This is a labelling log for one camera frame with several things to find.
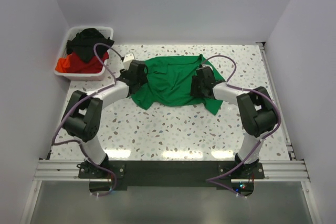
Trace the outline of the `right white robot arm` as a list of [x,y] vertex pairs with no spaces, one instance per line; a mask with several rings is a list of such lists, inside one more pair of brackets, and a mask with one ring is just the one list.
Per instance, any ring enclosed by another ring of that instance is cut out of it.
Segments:
[[264,87],[243,89],[223,80],[216,80],[210,67],[200,67],[192,77],[191,95],[225,101],[236,105],[245,130],[244,140],[235,160],[234,173],[246,178],[253,171],[252,164],[259,160],[265,138],[281,124],[280,112]]

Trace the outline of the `green t shirt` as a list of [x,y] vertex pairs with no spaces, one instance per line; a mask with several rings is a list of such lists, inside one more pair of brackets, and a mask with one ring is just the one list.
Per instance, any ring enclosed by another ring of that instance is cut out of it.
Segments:
[[202,54],[162,56],[146,60],[148,83],[131,95],[131,99],[145,110],[155,102],[169,107],[202,103],[211,114],[217,114],[223,103],[221,100],[196,98],[190,95],[192,76],[196,75],[196,69],[204,60]]

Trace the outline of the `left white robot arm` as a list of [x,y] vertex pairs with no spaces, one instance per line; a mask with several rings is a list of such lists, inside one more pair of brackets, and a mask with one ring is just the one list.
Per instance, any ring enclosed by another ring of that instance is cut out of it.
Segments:
[[103,109],[111,104],[135,94],[148,82],[149,70],[143,61],[132,60],[127,69],[120,71],[114,84],[85,93],[74,91],[65,109],[61,127],[79,143],[88,162],[90,171],[97,178],[108,174],[108,160],[98,140]]

